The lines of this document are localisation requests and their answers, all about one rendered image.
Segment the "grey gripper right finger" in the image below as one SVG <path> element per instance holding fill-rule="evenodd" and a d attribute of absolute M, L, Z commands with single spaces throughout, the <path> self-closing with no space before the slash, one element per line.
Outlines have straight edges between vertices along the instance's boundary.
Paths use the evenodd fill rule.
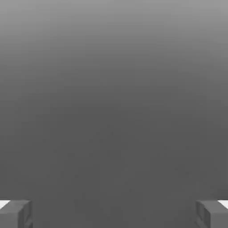
<path fill-rule="evenodd" d="M 198 200 L 195 209 L 198 228 L 228 228 L 228 200 Z"/>

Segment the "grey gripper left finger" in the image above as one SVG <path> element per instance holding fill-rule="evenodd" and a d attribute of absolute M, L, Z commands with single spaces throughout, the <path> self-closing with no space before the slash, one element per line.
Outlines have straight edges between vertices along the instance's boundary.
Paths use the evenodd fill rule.
<path fill-rule="evenodd" d="M 33 202 L 10 200 L 0 209 L 0 228 L 33 228 Z"/>

